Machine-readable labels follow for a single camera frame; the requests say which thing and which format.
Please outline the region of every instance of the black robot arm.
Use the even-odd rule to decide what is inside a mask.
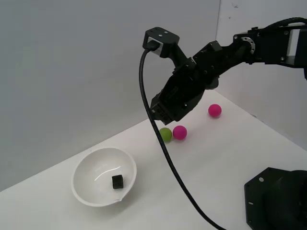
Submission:
[[[210,42],[193,58],[187,58],[178,46],[179,37],[160,27],[146,31],[143,47],[151,40],[160,44],[154,51],[161,58],[170,58],[175,69],[165,87],[151,102],[155,120],[165,125],[181,120],[200,101],[205,90],[215,89],[218,79],[228,69],[246,62],[303,68],[307,77],[307,19],[291,18],[266,28],[252,28],[234,35],[229,46]],[[293,30],[300,30],[295,56],[289,56]]]

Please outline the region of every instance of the white table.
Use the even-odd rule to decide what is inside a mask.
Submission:
[[[219,119],[208,106],[218,103]],[[307,170],[307,152],[215,91],[178,124],[183,142],[167,145],[204,212],[228,230],[249,230],[243,185],[267,167]],[[123,201],[94,208],[71,192],[71,174],[89,152],[118,147],[135,158],[138,175]],[[1,230],[210,230],[172,175],[148,120],[0,193]]]

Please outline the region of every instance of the white wall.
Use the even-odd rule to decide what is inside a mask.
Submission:
[[[225,46],[251,27],[306,18],[306,9],[306,0],[222,0],[217,40]],[[301,69],[241,64],[221,76],[217,91],[307,150],[307,81]]]
[[[0,190],[142,121],[145,30],[170,29],[191,56],[215,39],[218,11],[217,0],[2,0]],[[172,70],[148,57],[149,97]]]

